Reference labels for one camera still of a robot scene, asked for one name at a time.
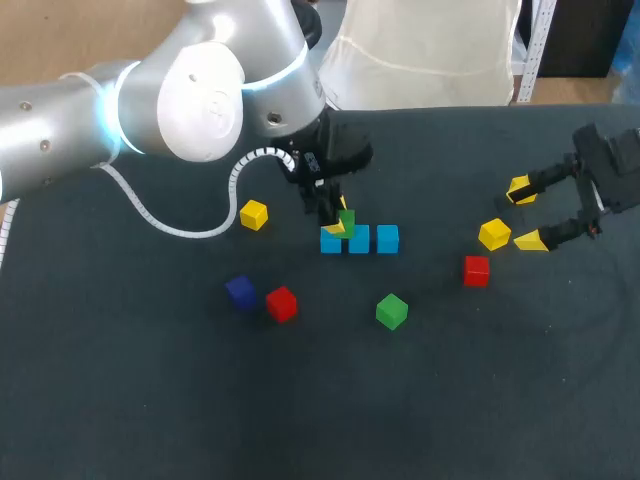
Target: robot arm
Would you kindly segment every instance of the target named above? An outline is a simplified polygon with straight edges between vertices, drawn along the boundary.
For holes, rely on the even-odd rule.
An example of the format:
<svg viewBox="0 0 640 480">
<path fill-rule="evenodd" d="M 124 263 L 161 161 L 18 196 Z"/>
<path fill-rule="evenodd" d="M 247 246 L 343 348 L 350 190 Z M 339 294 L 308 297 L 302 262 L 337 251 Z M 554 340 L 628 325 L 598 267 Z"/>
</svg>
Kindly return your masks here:
<svg viewBox="0 0 640 480">
<path fill-rule="evenodd" d="M 573 142 L 575 153 L 565 155 L 562 163 L 512 181 L 507 198 L 520 205 L 533 202 L 548 187 L 572 177 L 581 204 L 575 218 L 515 239 L 523 250 L 553 251 L 584 234 L 595 238 L 602 233 L 602 217 L 640 205 L 639 130 L 604 138 L 595 125 L 587 125 L 574 133 Z"/>
<path fill-rule="evenodd" d="M 355 148 L 355 163 L 326 143 L 345 135 L 340 128 L 342 135 L 331 133 L 337 127 L 323 113 L 324 92 L 296 17 L 300 5 L 186 1 L 188 11 L 173 33 L 140 62 L 101 64 L 48 85 L 0 89 L 0 203 L 109 162 L 121 151 L 217 160 L 237 142 L 245 116 L 296 161 L 308 157 L 299 144 L 331 155 L 318 159 L 323 179 L 368 163 L 366 139 Z M 335 159 L 344 161 L 341 167 Z M 331 224 L 340 208 L 329 195 L 335 186 L 324 187 L 318 175 L 311 184 L 302 170 L 287 178 L 318 203 L 330 197 L 321 223 Z"/>
</svg>

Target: black table surface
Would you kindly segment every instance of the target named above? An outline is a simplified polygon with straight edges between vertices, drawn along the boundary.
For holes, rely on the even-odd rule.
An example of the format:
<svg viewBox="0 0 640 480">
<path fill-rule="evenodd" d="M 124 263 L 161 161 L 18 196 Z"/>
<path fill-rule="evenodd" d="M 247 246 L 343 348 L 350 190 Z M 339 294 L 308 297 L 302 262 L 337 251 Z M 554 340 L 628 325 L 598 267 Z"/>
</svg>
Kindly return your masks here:
<svg viewBox="0 0 640 480">
<path fill-rule="evenodd" d="M 258 233 L 167 236 L 97 170 L 21 203 L 0 275 L 0 478 L 640 476 L 640 210 L 551 254 L 477 240 L 512 177 L 640 110 L 344 115 L 376 150 L 343 182 L 350 207 L 398 224 L 399 256 L 322 256 L 273 159 L 240 178 L 240 205 L 269 207 Z M 232 162 L 117 167 L 160 219 L 206 229 Z M 502 218 L 521 235 L 577 209 L 565 182 Z M 462 286 L 474 254 L 491 257 L 486 289 Z M 297 319 L 236 312 L 240 274 L 262 298 L 286 285 Z M 409 304 L 395 332 L 375 319 L 391 292 Z"/>
</svg>

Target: white fabric bag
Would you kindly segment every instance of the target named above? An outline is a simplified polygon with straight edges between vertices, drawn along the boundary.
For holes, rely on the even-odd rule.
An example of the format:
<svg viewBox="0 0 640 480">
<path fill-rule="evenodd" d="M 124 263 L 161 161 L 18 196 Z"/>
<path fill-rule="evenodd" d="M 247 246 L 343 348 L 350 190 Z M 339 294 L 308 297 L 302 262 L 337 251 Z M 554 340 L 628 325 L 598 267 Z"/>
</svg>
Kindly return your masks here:
<svg viewBox="0 0 640 480">
<path fill-rule="evenodd" d="M 329 102 L 343 110 L 508 104 L 520 1 L 348 0 L 320 69 Z"/>
</svg>

